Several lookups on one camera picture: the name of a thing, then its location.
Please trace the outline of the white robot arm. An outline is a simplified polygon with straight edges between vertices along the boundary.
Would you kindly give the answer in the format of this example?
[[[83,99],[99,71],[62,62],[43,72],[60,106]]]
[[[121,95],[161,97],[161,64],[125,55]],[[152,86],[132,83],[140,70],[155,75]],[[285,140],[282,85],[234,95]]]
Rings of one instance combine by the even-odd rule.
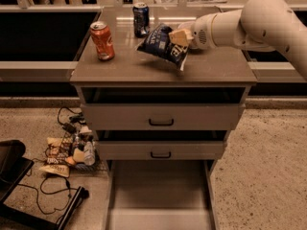
[[[275,50],[301,77],[307,77],[307,27],[284,0],[248,0],[239,10],[184,22],[169,37],[172,43],[191,49]]]

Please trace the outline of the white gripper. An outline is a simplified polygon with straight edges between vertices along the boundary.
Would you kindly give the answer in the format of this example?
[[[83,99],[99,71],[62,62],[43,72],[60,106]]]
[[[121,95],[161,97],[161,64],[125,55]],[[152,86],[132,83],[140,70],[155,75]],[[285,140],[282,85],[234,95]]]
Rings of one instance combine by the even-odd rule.
[[[191,31],[188,29],[176,29],[169,33],[170,41],[180,46],[189,46],[193,49],[207,50],[214,48],[212,37],[212,22],[214,14],[204,15],[192,23]]]

